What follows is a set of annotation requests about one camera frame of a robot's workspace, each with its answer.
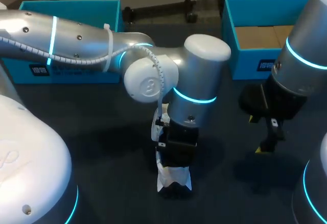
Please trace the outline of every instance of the robotic arm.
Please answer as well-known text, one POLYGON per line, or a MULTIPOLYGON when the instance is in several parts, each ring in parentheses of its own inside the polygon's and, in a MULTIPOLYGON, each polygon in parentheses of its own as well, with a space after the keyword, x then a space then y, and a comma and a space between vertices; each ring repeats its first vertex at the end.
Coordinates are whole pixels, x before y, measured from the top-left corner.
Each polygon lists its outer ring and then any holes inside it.
POLYGON ((208 35, 192 35, 183 47, 164 48, 145 34, 113 33, 106 24, 99 29, 35 12, 0 11, 1 57, 116 72, 133 99, 158 101, 152 125, 158 191, 173 183, 192 189, 181 178, 190 178, 198 130, 217 98, 230 52, 226 43, 208 35), (167 108, 162 98, 172 89, 167 108))
POLYGON ((268 137, 257 153, 273 152, 284 140, 282 125, 292 119, 307 97, 318 93, 327 77, 327 0, 309 0, 294 26, 268 80, 248 85, 243 90, 240 107, 251 115, 250 122, 263 117, 268 137))

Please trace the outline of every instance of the cardboard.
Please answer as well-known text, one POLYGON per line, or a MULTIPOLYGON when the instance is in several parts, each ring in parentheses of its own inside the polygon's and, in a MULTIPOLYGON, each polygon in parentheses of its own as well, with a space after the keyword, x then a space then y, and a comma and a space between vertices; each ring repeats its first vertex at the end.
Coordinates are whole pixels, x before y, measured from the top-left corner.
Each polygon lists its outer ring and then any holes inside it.
POLYGON ((279 41, 279 45, 283 47, 287 37, 290 35, 293 26, 274 26, 274 30, 279 41))
POLYGON ((236 27, 241 49, 282 48, 293 26, 236 27))
POLYGON ((280 48, 274 27, 236 27, 241 49, 280 48))

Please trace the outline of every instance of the screw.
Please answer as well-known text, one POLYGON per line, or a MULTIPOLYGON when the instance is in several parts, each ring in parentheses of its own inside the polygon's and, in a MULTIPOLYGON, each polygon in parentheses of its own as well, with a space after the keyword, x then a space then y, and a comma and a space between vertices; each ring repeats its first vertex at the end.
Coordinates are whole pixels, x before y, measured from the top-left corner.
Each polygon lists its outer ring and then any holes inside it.
POLYGON ((282 64, 280 62, 275 63, 275 68, 279 70, 282 67, 282 64))
POLYGON ((190 115, 190 116, 188 117, 188 120, 189 120, 190 122, 193 122, 194 119, 195 119, 195 118, 194 118, 192 115, 190 115))

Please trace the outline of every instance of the blue label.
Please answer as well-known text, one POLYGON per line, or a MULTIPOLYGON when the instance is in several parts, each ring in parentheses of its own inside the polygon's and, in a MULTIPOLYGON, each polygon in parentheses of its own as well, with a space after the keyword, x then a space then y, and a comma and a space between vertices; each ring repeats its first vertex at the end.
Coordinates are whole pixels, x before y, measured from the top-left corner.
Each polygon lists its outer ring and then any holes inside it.
POLYGON ((274 62, 275 62, 275 60, 273 60, 273 59, 262 59, 262 60, 260 60, 258 68, 256 70, 258 72, 271 71, 271 68, 274 65, 274 62))

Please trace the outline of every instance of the robot logo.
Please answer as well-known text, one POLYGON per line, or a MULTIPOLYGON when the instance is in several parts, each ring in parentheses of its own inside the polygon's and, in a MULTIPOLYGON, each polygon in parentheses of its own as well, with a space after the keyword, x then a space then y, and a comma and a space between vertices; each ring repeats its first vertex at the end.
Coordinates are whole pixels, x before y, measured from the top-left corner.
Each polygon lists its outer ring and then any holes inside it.
POLYGON ((0 140, 0 169, 6 164, 12 164, 19 158, 19 151, 14 149, 11 141, 0 140))
POLYGON ((147 97, 155 96, 159 93, 158 79, 147 78, 141 82, 141 94, 147 97))
POLYGON ((17 150, 10 150, 7 151, 5 155, 0 156, 0 169, 5 165, 5 164, 11 164, 15 162, 19 157, 19 152, 17 150))

